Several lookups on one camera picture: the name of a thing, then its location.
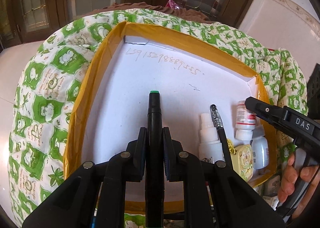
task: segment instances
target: yellow packing tape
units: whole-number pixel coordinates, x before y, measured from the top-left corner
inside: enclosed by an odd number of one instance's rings
[[[104,39],[97,50],[82,82],[79,95],[75,101],[69,123],[68,140],[63,154],[64,177],[68,178],[81,165],[82,144],[90,109],[97,94],[100,82],[119,43],[125,35],[140,36],[161,44],[173,46],[193,53],[207,60],[220,64],[245,77],[255,77],[258,85],[256,97],[269,103],[268,94],[260,75],[233,56],[190,35],[177,32],[166,27],[153,24],[119,23]],[[270,163],[268,173],[258,179],[249,181],[252,187],[260,185],[276,172],[276,132],[275,129],[262,122],[268,140]],[[165,202],[164,212],[183,211],[183,201]],[[144,214],[144,202],[125,204],[126,213]]]

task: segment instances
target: silver rivet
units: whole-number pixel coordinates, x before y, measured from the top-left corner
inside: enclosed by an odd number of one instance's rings
[[[217,167],[224,168],[226,166],[226,163],[224,161],[222,161],[222,160],[218,160],[216,162],[216,165],[217,165]]]
[[[181,152],[179,153],[179,157],[181,157],[181,158],[183,158],[183,159],[187,158],[188,156],[189,156],[189,154],[188,154],[188,152],[186,152],[186,151],[181,151]]]
[[[92,166],[93,166],[93,164],[92,164],[91,161],[87,161],[87,162],[84,162],[84,163],[83,163],[83,167],[84,167],[85,169],[92,168]]]
[[[122,158],[124,158],[124,159],[130,157],[130,155],[131,155],[131,154],[130,154],[129,151],[124,151],[124,152],[122,152],[122,153],[120,154],[120,156],[121,156]]]

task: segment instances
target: white floor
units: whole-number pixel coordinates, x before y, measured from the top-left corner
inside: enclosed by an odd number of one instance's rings
[[[36,55],[41,43],[42,41],[14,46],[0,53],[0,204],[12,220],[7,163],[13,100],[21,72]]]

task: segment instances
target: tiled wall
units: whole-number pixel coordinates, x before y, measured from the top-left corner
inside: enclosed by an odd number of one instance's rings
[[[268,48],[286,48],[308,80],[320,63],[320,22],[309,0],[253,0],[240,30]]]

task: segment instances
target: decorative tile border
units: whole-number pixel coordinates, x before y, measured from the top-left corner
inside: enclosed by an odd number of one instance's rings
[[[274,0],[286,7],[293,13],[295,13],[298,17],[300,17],[304,22],[306,22],[309,27],[313,30],[315,35],[320,38],[320,23],[316,20],[308,11],[303,9],[301,6],[294,3],[292,0]]]

